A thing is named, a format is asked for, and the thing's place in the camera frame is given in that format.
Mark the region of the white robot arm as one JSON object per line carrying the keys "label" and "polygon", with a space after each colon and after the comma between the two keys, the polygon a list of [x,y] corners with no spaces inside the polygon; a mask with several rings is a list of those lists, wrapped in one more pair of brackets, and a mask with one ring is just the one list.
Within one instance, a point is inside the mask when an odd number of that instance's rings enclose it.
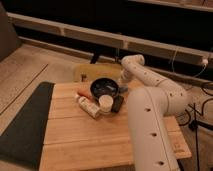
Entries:
{"label": "white robot arm", "polygon": [[188,93],[178,83],[144,66],[142,55],[125,56],[119,81],[134,77],[142,87],[129,92],[128,125],[136,171],[180,171],[163,117],[179,114],[188,104]]}

